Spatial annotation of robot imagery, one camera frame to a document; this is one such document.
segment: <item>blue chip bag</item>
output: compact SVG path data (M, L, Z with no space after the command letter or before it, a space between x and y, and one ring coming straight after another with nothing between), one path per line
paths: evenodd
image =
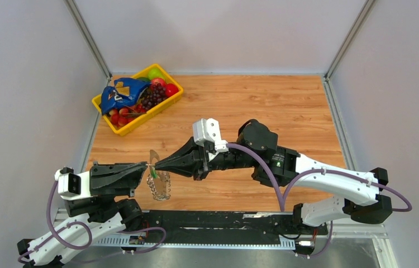
M134 106L140 95L150 86L150 82L133 78L119 78L114 81L114 87L107 86L101 95L101 115L112 109Z

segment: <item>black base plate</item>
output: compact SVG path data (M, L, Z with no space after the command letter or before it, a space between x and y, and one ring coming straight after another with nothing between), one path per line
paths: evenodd
M279 234L312 235L315 227L296 226L289 213L257 213L228 211L144 211L144 225L163 227L165 243L278 245ZM327 235L326 225L316 227L319 235ZM146 242L158 242L160 232L150 232Z

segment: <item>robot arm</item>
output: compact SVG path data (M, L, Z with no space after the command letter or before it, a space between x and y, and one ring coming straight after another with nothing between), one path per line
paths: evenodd
M391 213L389 197L380 195L371 183L386 185L387 171L377 168L369 172L342 169L311 159L295 150L277 145L278 135L255 119L247 121L238 131L235 143L259 155L269 166L279 186L286 186L298 174L311 170L337 170L369 181L359 181L332 173L308 174L298 179L296 186L306 186L335 196L313 204L294 207L294 220L308 226L350 217L354 221L370 224L382 223ZM267 174L250 155L229 149L221 139L219 124L214 119L202 119L193 125L193 137L177 152L155 164L155 169L202 180L212 170L254 168L252 178L272 186Z
M89 236L75 222L85 224L91 231L91 243L118 231L140 229L142 210L134 199L115 202L119 195L134 196L147 162L95 164L89 171L74 174L65 167L55 173L57 189L65 200L68 219L55 227L59 236L76 246L86 245ZM21 255L29 259L24 267L61 267L82 250L66 247L51 232L34 240L24 239L17 244Z

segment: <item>grape bunch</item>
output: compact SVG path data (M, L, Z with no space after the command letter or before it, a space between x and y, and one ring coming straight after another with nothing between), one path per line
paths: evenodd
M165 88L161 84L152 84L142 93L142 107L147 111L167 99Z

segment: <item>green apple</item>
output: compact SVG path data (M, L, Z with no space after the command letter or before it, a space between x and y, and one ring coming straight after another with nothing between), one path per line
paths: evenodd
M162 79L165 80L164 75L162 74L162 72L158 69L158 68L153 68L149 71L149 74L147 75L147 77L150 80L153 80L154 78L160 77Z

